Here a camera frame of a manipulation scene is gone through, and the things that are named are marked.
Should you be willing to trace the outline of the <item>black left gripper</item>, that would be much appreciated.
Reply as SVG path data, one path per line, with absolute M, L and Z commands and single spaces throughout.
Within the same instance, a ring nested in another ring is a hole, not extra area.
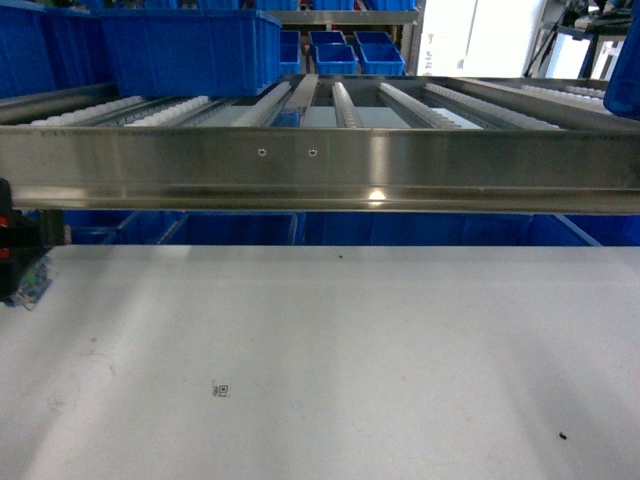
M 1 299 L 13 293 L 20 277 L 36 261 L 64 245 L 61 210 L 42 210 L 35 217 L 14 208 L 9 181 L 1 179 Z

